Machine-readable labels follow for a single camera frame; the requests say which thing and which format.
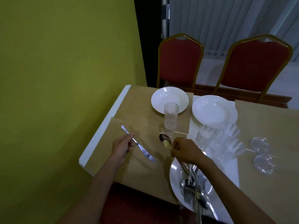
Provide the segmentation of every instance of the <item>knife handle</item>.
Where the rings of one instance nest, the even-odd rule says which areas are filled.
[[[127,134],[129,134],[129,131],[127,131],[127,129],[125,128],[124,125],[121,125],[121,128],[122,128]]]

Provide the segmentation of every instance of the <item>white floor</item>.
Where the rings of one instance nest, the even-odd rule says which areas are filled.
[[[196,83],[215,86],[221,74],[224,61],[224,58],[204,57],[198,71]],[[267,93],[292,97],[288,102],[289,108],[299,110],[299,64],[288,63]]]

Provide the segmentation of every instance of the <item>hand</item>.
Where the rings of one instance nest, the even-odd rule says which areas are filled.
[[[120,161],[120,165],[123,164],[125,155],[128,154],[132,150],[131,148],[135,145],[132,140],[133,137],[134,134],[130,133],[123,135],[112,142],[111,156],[117,157]]]
[[[203,167],[209,162],[201,149],[191,139],[177,137],[174,139],[171,157],[176,157],[179,161]]]

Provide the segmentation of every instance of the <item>chair backrest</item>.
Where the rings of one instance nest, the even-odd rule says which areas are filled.
[[[262,96],[291,56],[291,46],[273,35],[238,41],[228,52],[216,87],[221,83],[237,89],[262,92]]]
[[[164,79],[192,84],[194,89],[202,56],[202,45],[188,35],[177,34],[163,40],[158,50],[157,88],[160,79]]]

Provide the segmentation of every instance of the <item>knife blade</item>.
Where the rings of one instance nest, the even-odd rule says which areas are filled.
[[[121,125],[121,128],[127,133],[129,134],[129,132],[127,131],[127,129],[125,128],[124,125]],[[146,158],[148,158],[150,161],[152,162],[156,162],[156,159],[154,157],[152,157],[134,138],[132,138],[132,140],[136,143],[136,145],[140,148],[141,152],[145,155]]]

